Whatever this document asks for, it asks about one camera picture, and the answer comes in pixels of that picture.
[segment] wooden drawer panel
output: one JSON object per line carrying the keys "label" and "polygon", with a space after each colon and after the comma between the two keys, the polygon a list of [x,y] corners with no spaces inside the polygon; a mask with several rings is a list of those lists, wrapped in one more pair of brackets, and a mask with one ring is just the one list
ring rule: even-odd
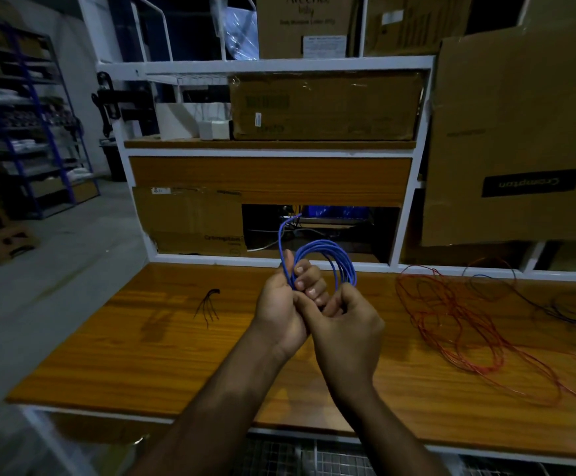
{"label": "wooden drawer panel", "polygon": [[130,157],[138,186],[242,192],[243,204],[400,207],[411,159]]}

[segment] blue wire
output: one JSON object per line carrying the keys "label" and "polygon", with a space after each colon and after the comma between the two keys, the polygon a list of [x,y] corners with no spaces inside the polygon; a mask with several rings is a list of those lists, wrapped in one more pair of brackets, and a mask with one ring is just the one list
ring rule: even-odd
{"label": "blue wire", "polygon": [[[284,234],[285,225],[292,222],[294,219],[298,219],[300,216],[301,214],[298,214],[284,221],[284,223],[280,225],[278,232],[279,256],[282,259],[282,267],[284,268],[284,274],[286,276],[286,280],[293,289],[295,289],[294,283],[297,280],[297,278],[294,277],[293,273],[289,274],[288,270],[286,269],[284,250],[282,248],[282,236]],[[294,263],[296,264],[302,258],[313,252],[320,253],[330,263],[331,270],[334,273],[334,285],[336,287],[335,290],[337,291],[339,290],[339,276],[341,284],[349,282],[353,286],[356,285],[356,271],[354,270],[354,264],[352,264],[352,261],[349,259],[347,252],[344,251],[339,244],[337,244],[336,242],[332,242],[331,240],[325,240],[325,239],[313,240],[312,242],[308,242],[305,246],[298,248],[297,252],[295,252]],[[339,266],[339,275],[337,275],[336,273],[336,268],[334,267],[332,260],[336,261],[336,264]]]}

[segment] concrete floor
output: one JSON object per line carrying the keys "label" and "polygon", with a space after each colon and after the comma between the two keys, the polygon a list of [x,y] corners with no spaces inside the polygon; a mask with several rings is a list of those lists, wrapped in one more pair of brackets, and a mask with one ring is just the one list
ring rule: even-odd
{"label": "concrete floor", "polygon": [[27,224],[41,245],[0,266],[0,475],[61,475],[15,408],[2,401],[147,262],[125,183]]}

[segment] right hand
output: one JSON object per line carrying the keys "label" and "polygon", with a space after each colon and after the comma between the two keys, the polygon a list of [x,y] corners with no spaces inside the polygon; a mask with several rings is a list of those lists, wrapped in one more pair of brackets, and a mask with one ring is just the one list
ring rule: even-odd
{"label": "right hand", "polygon": [[316,361],[333,399],[359,404],[373,393],[372,378],[380,356],[385,322],[363,295],[347,282],[323,312],[303,293],[294,304],[315,342]]}

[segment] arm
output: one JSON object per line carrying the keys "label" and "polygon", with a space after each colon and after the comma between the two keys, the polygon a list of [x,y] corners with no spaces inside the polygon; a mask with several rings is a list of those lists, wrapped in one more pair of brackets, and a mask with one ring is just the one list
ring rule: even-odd
{"label": "arm", "polygon": [[447,476],[430,453],[379,398],[372,377],[380,356],[384,321],[360,292],[343,284],[323,313],[294,292],[312,332],[316,360],[334,403],[360,438],[379,475]]}
{"label": "arm", "polygon": [[[288,272],[294,258],[286,253]],[[294,268],[304,297],[325,305],[329,296],[319,269],[306,260]],[[255,317],[227,358],[172,428],[128,472],[142,475],[203,475],[228,472],[266,393],[308,333],[293,305],[283,270],[262,289]]]}

